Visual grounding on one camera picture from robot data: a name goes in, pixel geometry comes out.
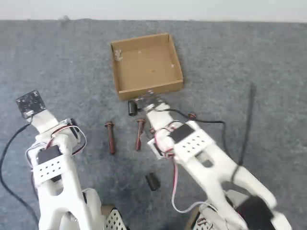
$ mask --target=black cylinder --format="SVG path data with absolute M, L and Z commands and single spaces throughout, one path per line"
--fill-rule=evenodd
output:
M 147 183 L 152 191 L 160 188 L 160 182 L 153 172 L 145 176 Z
M 134 100 L 128 101 L 128 114 L 129 116 L 135 116 L 138 114 L 138 107 Z

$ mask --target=open cardboard box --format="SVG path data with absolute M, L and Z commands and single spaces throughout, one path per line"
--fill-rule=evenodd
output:
M 153 90 L 177 91 L 183 87 L 180 63 L 168 33 L 111 43 L 115 87 L 122 100 Z

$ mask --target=black cable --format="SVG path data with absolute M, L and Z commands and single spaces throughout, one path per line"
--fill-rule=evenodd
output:
M 6 144 L 6 146 L 4 147 L 3 153 L 1 155 L 1 159 L 0 159 L 0 182 L 2 184 L 2 186 L 5 188 L 5 190 L 11 194 L 13 197 L 15 197 L 16 200 L 18 200 L 31 214 L 33 220 L 35 221 L 36 225 L 38 225 L 38 218 L 34 212 L 34 210 L 31 208 L 31 206 L 29 204 L 27 204 L 24 200 L 22 200 L 17 194 L 15 194 L 4 182 L 3 180 L 3 176 L 2 176 L 2 166 L 3 166 L 3 161 L 4 161 L 4 157 L 7 153 L 7 150 L 11 144 L 11 142 L 17 137 L 18 134 L 20 134 L 22 131 L 24 131 L 29 125 L 31 125 L 31 123 L 21 127 L 13 136 L 12 138 L 9 140 L 9 142 Z
M 225 153 L 228 155 L 228 157 L 231 158 L 230 154 L 229 154 L 229 151 L 228 151 L 228 148 L 227 148 L 227 143 L 226 143 L 226 122 L 225 121 L 222 121 L 222 120 L 200 120 L 200 119 L 196 119 L 196 118 L 192 118 L 192 117 L 189 117 L 188 115 L 184 114 L 183 112 L 177 110 L 177 109 L 172 109 L 172 108 L 169 108 L 169 109 L 164 109 L 164 110 L 155 110 L 157 112 L 162 112 L 162 111 L 168 111 L 168 112 L 176 112 L 180 115 L 182 115 L 183 117 L 189 119 L 189 120 L 192 120 L 192 121 L 196 121 L 196 122 L 201 122 L 201 123 L 207 123 L 207 124 L 222 124 L 222 143 L 223 143 L 223 148 L 224 148 L 224 151 Z
M 248 140 L 249 140 L 250 129 L 251 129 L 251 125 L 252 125 L 255 94 L 256 94 L 256 86 L 255 86 L 254 83 L 251 83 L 250 84 L 250 90 L 249 90 L 245 135 L 244 135 L 244 140 L 243 140 L 243 144 L 242 144 L 240 159 L 239 159 L 237 166 L 236 166 L 236 168 L 235 168 L 235 170 L 234 170 L 234 172 L 231 176 L 231 182 L 232 183 L 234 182 L 236 173 L 238 172 L 239 168 L 243 165 L 243 161 L 244 161 L 244 158 L 245 158 L 246 148 L 247 148 Z

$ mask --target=white wire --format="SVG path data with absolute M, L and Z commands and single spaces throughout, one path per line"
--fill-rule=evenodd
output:
M 57 131 L 56 133 L 52 134 L 51 138 L 54 138 L 54 135 L 55 135 L 55 134 L 57 134 L 57 133 L 59 133 L 59 132 L 65 130 L 65 129 L 67 129 L 67 128 L 72 128 L 72 127 L 79 129 L 79 131 L 82 133 L 82 135 L 83 135 L 83 137 L 84 137 L 84 140 L 85 140 L 84 146 L 83 146 L 82 149 L 80 149 L 76 154 L 74 154 L 74 156 L 75 156 L 75 155 L 77 155 L 78 153 L 80 153 L 80 152 L 85 148 L 85 146 L 86 146 L 86 144 L 87 144 L 86 136 L 85 136 L 85 134 L 83 133 L 83 131 L 82 131 L 78 126 L 67 126 L 67 127 L 64 127 L 63 129 L 60 129 L 60 130 Z
M 56 133 L 59 133 L 60 131 L 63 131 L 63 130 L 65 130 L 65 129 L 71 128 L 71 127 L 78 128 L 78 129 L 80 130 L 80 132 L 82 133 L 82 135 L 84 136 L 84 140 L 85 140 L 85 144 L 84 144 L 83 148 L 82 148 L 79 152 L 77 152 L 76 154 L 74 154 L 74 156 L 75 156 L 75 155 L 77 155 L 78 153 L 80 153 L 80 152 L 85 148 L 85 146 L 86 146 L 86 144 L 87 144 L 87 139 L 86 139 L 86 136 L 85 136 L 85 134 L 83 133 L 83 131 L 82 131 L 78 126 L 68 126 L 68 127 L 65 127 L 65 128 L 63 128 L 63 129 L 59 130 L 59 131 L 56 132 Z M 26 161 L 28 162 L 28 164 L 29 164 L 29 166 L 30 166 L 31 168 L 33 168 L 33 165 L 32 165 L 32 163 L 31 163 L 31 160 L 28 158 L 28 152 L 29 152 L 30 150 L 33 150 L 33 149 L 37 148 L 38 146 L 40 146 L 40 145 L 42 145 L 42 144 L 45 144 L 45 146 L 47 145 L 46 142 L 39 142 L 39 143 L 37 143 L 37 144 L 35 144 L 35 145 L 32 145 L 32 146 L 31 146 L 30 148 L 28 148 L 28 149 L 25 151 L 25 153 L 24 153 L 25 159 L 26 159 Z
M 46 145 L 47 143 L 46 143 L 46 142 L 39 142 L 39 143 L 36 143 L 35 145 L 32 145 L 30 148 L 28 148 L 28 149 L 24 152 L 25 159 L 26 159 L 26 161 L 28 162 L 28 164 L 30 165 L 31 168 L 33 168 L 33 166 L 32 166 L 32 163 L 31 163 L 30 159 L 28 158 L 28 152 L 29 152 L 30 150 L 33 150 L 33 149 L 37 148 L 38 146 L 40 146 L 40 145 L 42 145 L 42 144 L 45 144 L 45 145 Z
M 173 206 L 174 210 L 176 210 L 179 213 L 187 213 L 187 212 L 190 212 L 195 206 L 205 204 L 207 207 L 211 207 L 215 212 L 217 212 L 217 210 L 214 206 L 212 206 L 211 204 L 208 204 L 207 202 L 204 202 L 204 201 L 195 202 L 185 210 L 179 210 L 178 208 L 176 208 L 175 195 L 176 195 L 177 182 L 178 182 L 178 167 L 177 167 L 177 164 L 175 162 L 175 159 L 173 159 L 173 161 L 174 161 L 175 172 L 174 172 L 174 186 L 173 186 L 173 193 L 172 193 L 172 206 Z

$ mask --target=perforated metal plate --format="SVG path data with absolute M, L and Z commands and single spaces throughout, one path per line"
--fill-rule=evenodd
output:
M 106 230 L 127 230 L 117 209 L 113 209 L 107 217 Z
M 217 230 L 214 224 L 200 214 L 193 230 Z

